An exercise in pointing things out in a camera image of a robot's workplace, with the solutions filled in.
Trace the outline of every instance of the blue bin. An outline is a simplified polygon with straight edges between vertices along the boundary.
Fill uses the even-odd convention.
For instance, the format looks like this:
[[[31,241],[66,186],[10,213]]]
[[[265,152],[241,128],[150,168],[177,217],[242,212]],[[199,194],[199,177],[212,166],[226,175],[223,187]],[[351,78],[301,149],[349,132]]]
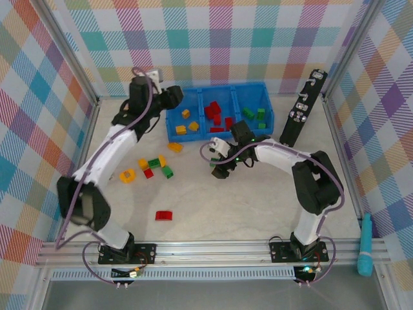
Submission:
[[[174,110],[166,111],[166,130],[170,142],[209,140],[213,137],[232,138],[230,131],[210,133],[210,128],[223,127],[225,129],[225,118],[232,118],[234,123],[245,119],[241,113],[244,107],[248,107],[254,114],[257,114],[258,108],[265,109],[264,121],[245,119],[250,129],[257,136],[272,134],[274,131],[274,112],[264,83],[184,88],[183,93],[184,98],[181,104]],[[209,120],[204,113],[204,107],[209,106],[213,101],[217,101],[221,107],[220,126],[214,126],[214,121]],[[182,117],[182,111],[185,109],[190,112],[188,119]],[[193,121],[199,124],[197,132],[193,132],[188,128]],[[258,129],[258,124],[262,122],[265,122],[266,128]],[[186,127],[185,135],[176,134],[176,127],[179,125]]]

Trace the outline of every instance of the black mounting bracket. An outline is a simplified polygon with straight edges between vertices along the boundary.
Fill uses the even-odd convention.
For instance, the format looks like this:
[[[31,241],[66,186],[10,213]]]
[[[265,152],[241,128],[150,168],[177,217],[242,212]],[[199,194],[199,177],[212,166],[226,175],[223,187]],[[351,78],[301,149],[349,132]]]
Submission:
[[[318,257],[316,254],[312,254],[307,259],[298,259],[296,254],[290,247],[289,241],[284,242],[270,242],[271,262],[272,263],[316,263]],[[320,262],[328,262],[328,252],[325,242],[318,242],[314,252],[317,252],[320,256]]]
[[[99,258],[97,263],[99,265],[153,265],[156,257],[155,243],[135,243],[134,255],[129,261],[118,260],[117,256],[113,254],[110,247],[102,245],[99,248]]]

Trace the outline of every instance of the lego brick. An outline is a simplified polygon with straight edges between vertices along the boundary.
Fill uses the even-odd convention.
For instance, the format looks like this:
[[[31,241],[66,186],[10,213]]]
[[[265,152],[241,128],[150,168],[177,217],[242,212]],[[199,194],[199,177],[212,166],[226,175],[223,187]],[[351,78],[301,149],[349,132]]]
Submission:
[[[150,168],[147,169],[147,170],[144,170],[143,173],[145,174],[145,176],[146,176],[147,179],[149,179],[149,178],[151,178],[151,177],[154,176],[154,173],[152,172],[152,169],[150,169]]]
[[[155,221],[172,221],[172,211],[156,211]]]
[[[225,129],[229,131],[233,123],[232,118],[225,118]]]
[[[188,109],[182,111],[182,117],[183,117],[183,118],[187,119],[187,118],[190,117],[190,115],[191,115],[191,113],[189,113],[189,110],[188,110]]]
[[[165,167],[166,166],[166,158],[161,154],[158,156],[159,162],[161,164],[161,167]]]
[[[130,183],[136,178],[136,173],[134,169],[128,169],[123,171],[120,175],[119,178],[123,183]]]
[[[209,130],[209,132],[223,132],[224,128],[222,127],[211,127],[211,129]]]
[[[171,177],[174,176],[174,172],[169,166],[165,166],[162,168],[162,173],[164,176],[166,176],[167,179],[170,179]]]
[[[259,121],[262,121],[262,120],[264,120],[264,118],[265,118],[265,109],[259,108],[259,109],[257,110],[257,119],[258,119]]]
[[[221,113],[221,107],[218,105],[218,102],[211,102],[210,107],[212,108],[212,112],[214,112],[214,114]]]
[[[212,161],[219,161],[219,158],[211,158]],[[209,163],[210,167],[215,167],[216,165],[213,163]]]
[[[253,120],[255,118],[255,114],[247,107],[243,108],[243,114],[250,120]]]
[[[179,153],[182,151],[183,145],[176,142],[172,142],[168,144],[168,149],[174,151],[175,153]]]
[[[154,169],[158,168],[161,166],[161,162],[159,161],[159,158],[155,158],[154,160],[148,161],[149,168]]]
[[[188,128],[189,130],[192,130],[192,131],[198,131],[199,125],[196,121],[193,121],[191,122],[191,124],[189,124]]]
[[[209,120],[214,119],[214,111],[212,110],[212,107],[205,107],[204,111],[205,111],[205,116]]]
[[[220,126],[221,124],[221,115],[215,114],[214,115],[214,125],[215,126]]]
[[[184,125],[177,126],[176,134],[186,134],[186,127]]]
[[[141,158],[140,160],[137,161],[139,166],[141,167],[142,171],[145,171],[149,168],[149,164],[146,159]]]

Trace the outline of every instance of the red block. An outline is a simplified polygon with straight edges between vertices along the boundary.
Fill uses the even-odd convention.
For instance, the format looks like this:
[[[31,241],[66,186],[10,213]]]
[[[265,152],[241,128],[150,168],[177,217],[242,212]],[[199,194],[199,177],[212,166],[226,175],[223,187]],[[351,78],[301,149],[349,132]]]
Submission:
[[[147,179],[154,176],[154,173],[150,169],[147,169],[147,170],[143,171],[143,173],[145,173],[145,176],[146,176]]]
[[[212,108],[212,111],[214,112],[214,114],[221,113],[221,107],[218,105],[218,102],[216,101],[211,102],[210,107]]]
[[[212,107],[205,107],[204,111],[208,119],[214,119],[214,111],[212,110]]]
[[[215,126],[220,126],[221,124],[221,115],[215,114],[214,115],[214,125]]]
[[[209,130],[209,132],[223,132],[224,128],[222,127],[211,127],[211,129]]]
[[[156,211],[155,221],[172,221],[172,211]]]
[[[230,130],[232,124],[233,124],[232,118],[225,118],[225,127],[227,128],[227,131]]]

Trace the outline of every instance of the marble surface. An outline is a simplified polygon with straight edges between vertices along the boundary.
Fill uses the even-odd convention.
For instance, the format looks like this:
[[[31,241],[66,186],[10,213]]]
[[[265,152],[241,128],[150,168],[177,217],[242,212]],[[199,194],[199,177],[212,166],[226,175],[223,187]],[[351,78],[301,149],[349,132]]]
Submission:
[[[278,140],[296,96],[272,97],[275,130]],[[122,101],[105,100],[94,131],[88,156],[97,149],[108,132],[110,121]],[[301,206],[296,198],[292,177],[275,167],[256,163],[253,169],[240,165],[225,180],[215,179],[212,168],[199,156],[200,141],[183,143],[176,154],[167,149],[165,114],[156,128],[130,151],[115,170],[103,193],[112,207],[112,216],[136,240],[264,240],[273,235],[289,238],[298,223]],[[318,101],[301,133],[296,149],[325,151],[341,181],[343,171],[332,141],[321,102]],[[167,180],[160,169],[147,180],[137,160],[151,160],[163,154],[174,171]],[[131,184],[124,184],[119,174],[129,168],[137,172]],[[344,207],[330,213],[322,234],[333,238],[358,238],[359,225],[347,186]],[[155,221],[158,210],[171,210],[171,222]],[[67,236],[79,228],[70,224]],[[88,236],[77,240],[87,240]]]

